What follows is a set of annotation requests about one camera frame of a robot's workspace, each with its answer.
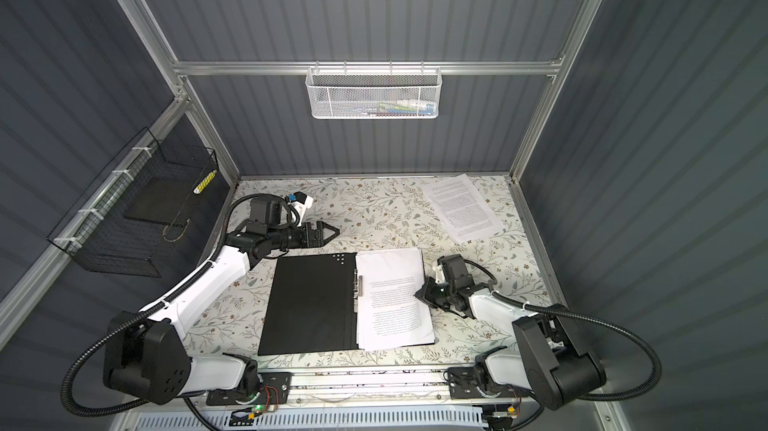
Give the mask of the red folder black inside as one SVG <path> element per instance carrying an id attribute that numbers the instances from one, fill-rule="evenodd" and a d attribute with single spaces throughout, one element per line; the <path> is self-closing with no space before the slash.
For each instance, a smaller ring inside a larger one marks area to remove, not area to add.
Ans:
<path id="1" fill-rule="evenodd" d="M 357 344 L 357 253 L 277 261 L 260 356 L 361 350 Z"/>

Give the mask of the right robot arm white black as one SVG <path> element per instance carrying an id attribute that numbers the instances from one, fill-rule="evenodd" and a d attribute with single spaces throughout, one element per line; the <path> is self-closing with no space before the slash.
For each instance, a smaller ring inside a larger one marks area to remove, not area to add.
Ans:
<path id="1" fill-rule="evenodd" d="M 497 284 L 485 267 L 455 254 L 439 258 L 435 275 L 414 294 L 431 309 L 486 322 L 515 338 L 515 349 L 496 346 L 477 355 L 472 367 L 448 371 L 460 398 L 529 391 L 556 410 L 606 383 L 604 366 L 576 321 L 553 314 L 562 306 L 535 312 L 497 293 Z"/>

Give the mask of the pens in white basket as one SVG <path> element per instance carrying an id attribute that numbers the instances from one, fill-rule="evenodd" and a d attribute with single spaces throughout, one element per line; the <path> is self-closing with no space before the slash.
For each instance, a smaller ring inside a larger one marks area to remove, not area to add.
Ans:
<path id="1" fill-rule="evenodd" d="M 373 117 L 434 117 L 438 114 L 438 103 L 421 99 L 383 101 L 360 108 L 359 112 Z"/>

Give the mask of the printed paper sheet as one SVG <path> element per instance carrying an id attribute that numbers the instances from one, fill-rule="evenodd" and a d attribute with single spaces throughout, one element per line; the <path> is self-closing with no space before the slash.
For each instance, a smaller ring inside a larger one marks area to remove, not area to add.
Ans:
<path id="1" fill-rule="evenodd" d="M 503 231 L 501 220 L 466 174 L 421 189 L 454 242 L 482 240 Z"/>
<path id="2" fill-rule="evenodd" d="M 430 308 L 416 298 L 425 284 L 419 249 L 359 252 L 356 270 L 360 280 L 357 344 L 361 350 L 435 343 Z"/>

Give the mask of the aluminium front rail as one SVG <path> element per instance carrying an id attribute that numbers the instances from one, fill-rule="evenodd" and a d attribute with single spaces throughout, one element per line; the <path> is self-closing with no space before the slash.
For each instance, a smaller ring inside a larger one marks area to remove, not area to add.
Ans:
<path id="1" fill-rule="evenodd" d="M 322 406 L 406 406 L 485 404 L 518 399 L 453 400 L 442 374 L 459 365 L 427 364 L 373 367 L 263 369 L 293 375 L 286 404 L 280 408 Z"/>

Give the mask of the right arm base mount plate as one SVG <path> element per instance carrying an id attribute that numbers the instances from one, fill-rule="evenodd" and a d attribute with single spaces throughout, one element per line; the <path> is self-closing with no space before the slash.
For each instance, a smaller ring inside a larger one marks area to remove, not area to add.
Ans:
<path id="1" fill-rule="evenodd" d="M 442 374 L 453 400 L 471 399 L 518 399 L 529 391 L 527 383 L 498 384 L 479 366 L 449 367 Z"/>

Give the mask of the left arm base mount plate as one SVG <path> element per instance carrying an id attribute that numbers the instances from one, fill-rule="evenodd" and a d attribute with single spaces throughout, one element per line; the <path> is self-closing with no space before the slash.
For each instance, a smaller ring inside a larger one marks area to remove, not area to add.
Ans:
<path id="1" fill-rule="evenodd" d="M 287 403 L 293 375 L 289 372 L 260 372 L 252 390 L 214 390 L 206 397 L 207 406 L 279 406 Z"/>

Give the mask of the black pad in basket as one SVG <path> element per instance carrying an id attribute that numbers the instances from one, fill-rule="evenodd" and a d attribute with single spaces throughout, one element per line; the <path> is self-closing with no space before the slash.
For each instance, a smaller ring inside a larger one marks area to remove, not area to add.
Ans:
<path id="1" fill-rule="evenodd" d="M 200 204 L 191 181 L 153 178 L 123 212 L 126 219 L 163 226 L 183 227 Z"/>

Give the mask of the yellow green marker pen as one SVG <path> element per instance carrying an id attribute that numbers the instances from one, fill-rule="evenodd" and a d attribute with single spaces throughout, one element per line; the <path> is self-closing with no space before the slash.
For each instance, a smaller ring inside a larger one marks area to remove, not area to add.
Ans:
<path id="1" fill-rule="evenodd" d="M 200 195 L 209 185 L 210 183 L 216 178 L 218 174 L 217 170 L 213 170 L 209 172 L 204 178 L 201 179 L 201 181 L 194 187 L 193 193 L 195 195 Z"/>

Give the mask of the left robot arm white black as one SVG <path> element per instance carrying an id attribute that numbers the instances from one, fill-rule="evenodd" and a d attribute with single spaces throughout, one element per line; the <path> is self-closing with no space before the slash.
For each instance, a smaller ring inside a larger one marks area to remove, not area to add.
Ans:
<path id="1" fill-rule="evenodd" d="M 109 389 L 154 404 L 215 390 L 254 400 L 262 391 L 256 362 L 225 354 L 191 357 L 183 344 L 193 324 L 235 281 L 274 252 L 322 248 L 340 234 L 323 221 L 307 222 L 310 196 L 251 194 L 240 200 L 250 215 L 225 226 L 211 255 L 170 291 L 137 313 L 110 324 L 103 382 Z"/>

